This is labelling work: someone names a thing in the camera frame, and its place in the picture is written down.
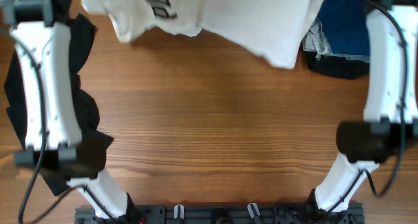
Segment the wooden table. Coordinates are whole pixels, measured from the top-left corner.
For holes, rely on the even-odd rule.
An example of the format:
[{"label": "wooden table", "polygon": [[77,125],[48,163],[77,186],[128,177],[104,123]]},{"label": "wooden table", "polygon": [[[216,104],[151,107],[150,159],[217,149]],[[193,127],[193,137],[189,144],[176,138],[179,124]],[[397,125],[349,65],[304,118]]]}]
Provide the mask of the wooden table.
[{"label": "wooden table", "polygon": [[[75,0],[72,15],[85,13]],[[292,71],[217,35],[173,36],[153,29],[120,44],[110,20],[88,16],[99,28],[81,70],[82,89],[101,111],[99,130],[115,137],[107,168],[136,204],[247,204],[298,202],[332,165],[342,120],[361,120],[368,77],[339,80],[312,73],[298,57]],[[0,82],[13,47],[0,38]],[[0,88],[0,109],[8,102]],[[20,149],[0,110],[0,223],[16,223],[31,171],[15,168]],[[418,148],[409,150],[393,188],[375,199],[364,182],[354,199],[367,223],[417,223]],[[394,159],[373,177],[381,188]],[[42,179],[25,218],[55,197]],[[70,194],[44,223],[72,223],[87,202]]]}]

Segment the white fabric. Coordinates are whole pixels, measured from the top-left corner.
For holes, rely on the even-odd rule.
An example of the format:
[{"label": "white fabric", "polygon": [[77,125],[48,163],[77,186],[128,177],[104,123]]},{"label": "white fabric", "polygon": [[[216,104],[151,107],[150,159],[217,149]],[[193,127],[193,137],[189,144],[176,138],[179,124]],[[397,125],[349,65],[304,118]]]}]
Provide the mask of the white fabric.
[{"label": "white fabric", "polygon": [[169,0],[177,18],[154,16],[147,0],[82,0],[86,11],[108,14],[121,42],[158,26],[193,37],[205,29],[221,35],[275,66],[292,69],[300,42],[323,0]]}]

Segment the black fabric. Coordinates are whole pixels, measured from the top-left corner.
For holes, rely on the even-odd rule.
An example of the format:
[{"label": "black fabric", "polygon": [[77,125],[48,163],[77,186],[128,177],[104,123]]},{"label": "black fabric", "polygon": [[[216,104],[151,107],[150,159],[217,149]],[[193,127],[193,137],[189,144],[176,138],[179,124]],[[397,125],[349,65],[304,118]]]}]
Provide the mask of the black fabric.
[{"label": "black fabric", "polygon": [[349,61],[345,57],[321,56],[316,59],[316,52],[304,52],[308,68],[326,76],[354,80],[369,73],[369,63]]},{"label": "black fabric", "polygon": [[[71,78],[72,101],[77,122],[82,130],[83,139],[94,136],[106,142],[107,147],[113,138],[97,131],[100,116],[94,99],[80,89],[78,71],[87,61],[95,36],[95,26],[83,15],[69,22],[71,26],[71,41],[69,48],[69,71]],[[5,92],[10,104],[6,109],[16,135],[22,147],[25,147],[27,129],[26,103],[22,73],[16,52],[13,54],[10,68],[5,81]],[[42,176],[52,193],[56,196],[68,189],[65,180],[59,176]]]}]

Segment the blue cloth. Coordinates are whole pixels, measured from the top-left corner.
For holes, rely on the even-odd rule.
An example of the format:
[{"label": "blue cloth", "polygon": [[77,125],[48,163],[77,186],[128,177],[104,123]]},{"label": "blue cloth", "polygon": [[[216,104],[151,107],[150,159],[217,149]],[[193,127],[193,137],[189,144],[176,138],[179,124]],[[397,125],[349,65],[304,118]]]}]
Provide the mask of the blue cloth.
[{"label": "blue cloth", "polygon": [[318,18],[332,53],[370,55],[362,3],[358,0],[325,0]]}]

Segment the blue fabric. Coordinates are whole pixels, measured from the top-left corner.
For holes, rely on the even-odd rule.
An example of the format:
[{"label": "blue fabric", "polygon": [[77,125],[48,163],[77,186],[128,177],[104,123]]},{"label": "blue fabric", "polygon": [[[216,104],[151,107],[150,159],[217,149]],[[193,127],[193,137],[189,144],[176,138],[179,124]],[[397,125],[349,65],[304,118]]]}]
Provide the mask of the blue fabric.
[{"label": "blue fabric", "polygon": [[358,0],[325,0],[318,18],[334,54],[370,55],[362,3]]}]

